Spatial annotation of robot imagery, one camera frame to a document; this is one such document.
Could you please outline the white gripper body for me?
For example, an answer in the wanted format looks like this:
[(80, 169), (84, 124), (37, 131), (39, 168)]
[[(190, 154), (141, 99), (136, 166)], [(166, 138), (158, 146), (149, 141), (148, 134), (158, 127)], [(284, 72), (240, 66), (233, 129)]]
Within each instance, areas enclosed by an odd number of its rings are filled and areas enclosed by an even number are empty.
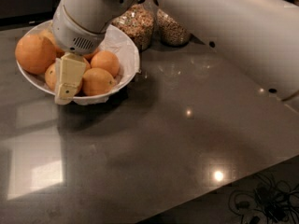
[(95, 4), (61, 0), (53, 20), (52, 31), (57, 45), (66, 52), (92, 53), (102, 42), (107, 22)]

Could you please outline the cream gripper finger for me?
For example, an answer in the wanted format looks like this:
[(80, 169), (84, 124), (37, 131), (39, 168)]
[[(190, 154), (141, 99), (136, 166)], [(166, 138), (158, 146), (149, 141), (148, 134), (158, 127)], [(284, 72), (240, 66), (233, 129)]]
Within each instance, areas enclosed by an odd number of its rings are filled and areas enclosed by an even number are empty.
[(83, 74), (86, 70), (84, 57), (66, 52), (55, 63), (56, 85), (55, 103), (57, 105), (69, 104), (79, 91)]

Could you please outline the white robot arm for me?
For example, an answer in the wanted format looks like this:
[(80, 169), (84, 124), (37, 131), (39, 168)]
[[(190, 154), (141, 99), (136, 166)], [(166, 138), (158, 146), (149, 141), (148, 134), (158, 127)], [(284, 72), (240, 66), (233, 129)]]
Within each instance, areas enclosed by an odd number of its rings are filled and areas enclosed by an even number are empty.
[[(95, 50), (112, 20), (138, 0), (61, 0), (53, 17), (59, 46)], [(299, 6), (284, 0), (148, 0), (277, 98), (299, 104)]]

